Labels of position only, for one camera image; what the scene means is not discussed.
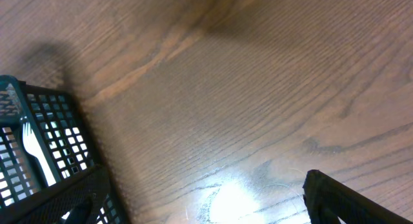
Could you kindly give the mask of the white fork group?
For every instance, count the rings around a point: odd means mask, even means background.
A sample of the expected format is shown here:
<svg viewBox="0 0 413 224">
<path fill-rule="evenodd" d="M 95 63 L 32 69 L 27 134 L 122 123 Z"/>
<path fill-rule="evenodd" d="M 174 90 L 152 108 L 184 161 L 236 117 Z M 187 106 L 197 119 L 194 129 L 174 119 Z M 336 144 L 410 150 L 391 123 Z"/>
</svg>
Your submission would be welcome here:
<svg viewBox="0 0 413 224">
<path fill-rule="evenodd" d="M 23 135 L 22 136 L 23 146 L 30 155 L 34 156 L 39 161 L 39 164 L 45 176 L 47 185 L 50 187 L 56 184 L 56 180 L 52 173 L 52 170 L 50 166 L 48 165 L 45 155 L 43 154 L 41 146 L 29 122 L 26 122 L 23 124 L 22 135 Z"/>
</svg>

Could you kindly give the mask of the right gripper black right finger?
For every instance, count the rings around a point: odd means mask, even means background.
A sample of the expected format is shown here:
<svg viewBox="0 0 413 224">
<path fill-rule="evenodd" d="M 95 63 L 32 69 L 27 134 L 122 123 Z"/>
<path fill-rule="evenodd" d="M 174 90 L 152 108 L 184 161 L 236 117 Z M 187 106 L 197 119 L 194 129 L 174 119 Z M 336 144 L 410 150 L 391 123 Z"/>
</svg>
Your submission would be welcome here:
<svg viewBox="0 0 413 224">
<path fill-rule="evenodd" d="M 312 224 L 412 224 L 319 170 L 307 172 L 303 190 Z"/>
</svg>

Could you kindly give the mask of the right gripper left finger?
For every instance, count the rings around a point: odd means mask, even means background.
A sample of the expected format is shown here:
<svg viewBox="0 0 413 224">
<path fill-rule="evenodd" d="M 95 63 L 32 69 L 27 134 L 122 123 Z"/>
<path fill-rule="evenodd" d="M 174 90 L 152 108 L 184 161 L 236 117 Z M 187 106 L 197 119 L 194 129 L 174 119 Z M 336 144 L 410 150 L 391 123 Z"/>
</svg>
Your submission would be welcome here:
<svg viewBox="0 0 413 224">
<path fill-rule="evenodd" d="M 94 165 L 1 209 L 1 223 L 95 223 L 110 192 L 107 169 Z"/>
</svg>

